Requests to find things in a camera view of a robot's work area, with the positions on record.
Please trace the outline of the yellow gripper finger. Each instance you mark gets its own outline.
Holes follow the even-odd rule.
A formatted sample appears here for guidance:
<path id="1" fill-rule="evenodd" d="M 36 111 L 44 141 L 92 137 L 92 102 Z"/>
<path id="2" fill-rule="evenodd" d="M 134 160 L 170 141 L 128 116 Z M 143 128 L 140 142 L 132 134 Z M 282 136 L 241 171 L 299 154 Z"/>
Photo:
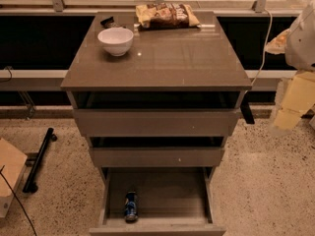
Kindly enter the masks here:
<path id="1" fill-rule="evenodd" d="M 290 29 L 285 29 L 267 43 L 265 51 L 274 54 L 286 54 L 288 52 L 287 38 L 290 34 Z"/>
<path id="2" fill-rule="evenodd" d="M 287 135 L 315 105 L 315 73 L 297 72 L 292 79 L 283 80 L 276 102 L 270 131 L 274 136 Z"/>

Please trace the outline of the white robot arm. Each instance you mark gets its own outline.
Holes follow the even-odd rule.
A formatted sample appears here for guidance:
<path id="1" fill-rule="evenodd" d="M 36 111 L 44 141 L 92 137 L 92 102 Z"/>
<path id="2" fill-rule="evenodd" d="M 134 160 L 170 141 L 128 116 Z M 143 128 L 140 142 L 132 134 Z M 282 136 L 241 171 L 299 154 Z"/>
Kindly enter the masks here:
<path id="1" fill-rule="evenodd" d="M 291 26 L 267 43 L 265 50 L 283 54 L 287 65 L 297 70 L 278 91 L 271 131 L 288 134 L 315 105 L 315 1 L 312 0 Z"/>

